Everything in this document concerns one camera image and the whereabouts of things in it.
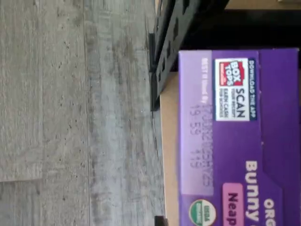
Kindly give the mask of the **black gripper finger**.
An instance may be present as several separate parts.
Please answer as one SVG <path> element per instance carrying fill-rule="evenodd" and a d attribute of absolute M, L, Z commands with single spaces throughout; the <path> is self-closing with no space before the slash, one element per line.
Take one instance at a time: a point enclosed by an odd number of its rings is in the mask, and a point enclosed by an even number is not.
<path fill-rule="evenodd" d="M 168 226 L 168 220 L 164 216 L 154 217 L 154 226 Z"/>

